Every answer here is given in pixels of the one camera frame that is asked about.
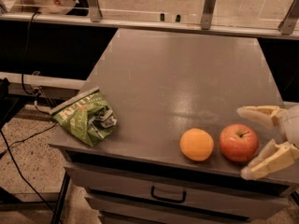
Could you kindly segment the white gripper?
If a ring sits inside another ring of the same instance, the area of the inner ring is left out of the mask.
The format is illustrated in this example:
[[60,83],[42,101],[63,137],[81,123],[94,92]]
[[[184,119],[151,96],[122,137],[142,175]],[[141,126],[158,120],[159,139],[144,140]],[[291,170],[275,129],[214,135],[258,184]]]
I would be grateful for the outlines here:
[[257,122],[267,129],[278,125],[288,142],[277,144],[270,140],[260,153],[240,171],[245,180],[257,180],[293,165],[299,159],[299,105],[284,109],[276,105],[241,106],[236,110],[243,118]]

